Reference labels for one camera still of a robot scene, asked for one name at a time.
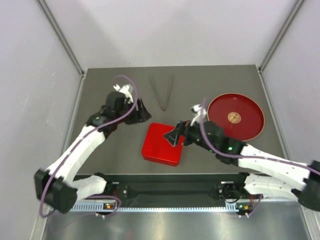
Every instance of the round red plate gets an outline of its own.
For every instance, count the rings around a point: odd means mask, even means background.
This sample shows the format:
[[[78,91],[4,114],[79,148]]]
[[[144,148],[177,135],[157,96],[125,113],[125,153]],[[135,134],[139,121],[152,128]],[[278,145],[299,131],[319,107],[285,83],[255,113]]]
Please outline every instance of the round red plate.
[[[223,128],[226,136],[242,141],[254,139],[265,125],[264,113],[258,104],[238,93],[213,99],[208,107],[208,119]]]

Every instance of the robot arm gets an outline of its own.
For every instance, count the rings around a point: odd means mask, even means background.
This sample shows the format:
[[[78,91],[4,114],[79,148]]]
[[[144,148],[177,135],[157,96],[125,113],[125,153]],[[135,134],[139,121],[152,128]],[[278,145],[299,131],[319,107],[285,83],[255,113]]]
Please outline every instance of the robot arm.
[[[77,200],[104,193],[108,188],[108,182],[98,173],[85,179],[73,180],[90,154],[117,129],[118,124],[138,124],[151,118],[138,98],[135,109],[127,117],[102,127],[124,115],[134,103],[131,94],[133,87],[130,84],[123,87],[115,85],[114,89],[108,94],[105,105],[89,118],[79,136],[62,156],[46,170],[39,169],[34,175],[36,197],[39,200],[49,178],[54,175],[44,202],[61,213],[67,213]]]
[[[207,114],[206,110],[195,105],[191,111],[194,115],[193,120],[179,121],[175,129],[166,133],[164,138],[173,147],[176,147],[180,136],[184,136],[184,146],[196,144],[212,152],[203,139],[199,124],[201,116],[199,112],[202,111],[202,117],[204,117]],[[204,129],[214,148],[223,154],[238,156],[234,158],[217,153],[216,158],[222,163],[252,169],[268,175],[239,173],[236,182],[225,186],[228,196],[232,196],[234,199],[257,194],[285,197],[298,201],[306,208],[320,212],[320,176],[311,171],[319,172],[320,162],[313,161],[311,165],[307,165],[263,152],[243,141],[225,136],[223,129],[212,121],[204,122]]]

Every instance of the red box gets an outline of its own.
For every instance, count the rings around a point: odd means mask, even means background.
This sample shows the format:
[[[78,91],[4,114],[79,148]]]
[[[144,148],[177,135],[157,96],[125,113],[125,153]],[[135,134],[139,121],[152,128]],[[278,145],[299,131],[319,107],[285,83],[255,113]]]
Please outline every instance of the red box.
[[[141,151],[145,160],[173,167],[179,164],[184,137],[180,137],[176,147],[171,146],[164,138],[164,134],[172,131],[174,128],[174,126],[161,123],[153,122],[150,124]]]

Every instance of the wall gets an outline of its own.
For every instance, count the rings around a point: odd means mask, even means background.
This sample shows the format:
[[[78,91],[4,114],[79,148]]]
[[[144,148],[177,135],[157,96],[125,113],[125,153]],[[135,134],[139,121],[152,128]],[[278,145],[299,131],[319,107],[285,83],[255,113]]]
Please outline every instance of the wall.
[[[80,76],[35,0],[0,8],[0,239],[29,239],[34,173],[62,149]]]
[[[46,0],[83,68],[260,65],[295,0]]]
[[[291,158],[320,161],[320,1],[305,1],[264,76]]]

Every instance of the plate rim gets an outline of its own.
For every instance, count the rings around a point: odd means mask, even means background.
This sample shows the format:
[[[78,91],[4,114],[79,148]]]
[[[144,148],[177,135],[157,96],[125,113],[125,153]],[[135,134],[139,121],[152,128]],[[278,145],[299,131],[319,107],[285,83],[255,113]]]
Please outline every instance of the plate rim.
[[[244,94],[236,93],[236,92],[227,92],[227,93],[220,94],[220,95],[216,96],[214,99],[212,99],[212,101],[209,103],[209,105],[208,105],[208,107],[207,107],[207,109],[206,109],[206,112],[207,112],[206,118],[208,119],[208,121],[210,121],[210,119],[209,119],[209,108],[210,108],[211,104],[213,103],[213,101],[216,100],[217,98],[223,96],[223,95],[230,95],[230,94],[235,94],[235,95],[239,95],[239,96],[245,97],[245,98],[251,100],[252,102],[254,102],[255,105],[257,105],[257,107],[260,109],[260,111],[261,111],[261,113],[262,113],[262,118],[263,118],[263,125],[262,125],[262,128],[261,128],[260,132],[259,132],[257,135],[255,135],[254,137],[252,137],[252,138],[249,138],[249,139],[246,139],[246,140],[241,140],[241,141],[243,141],[243,142],[248,142],[248,141],[250,141],[250,140],[255,139],[255,138],[258,137],[258,136],[261,134],[261,132],[264,130],[265,124],[266,124],[266,118],[265,118],[264,111],[262,111],[262,109],[261,109],[261,107],[259,106],[259,104],[258,104],[255,100],[253,100],[251,97],[248,97],[248,96],[246,96],[246,95],[244,95]]]

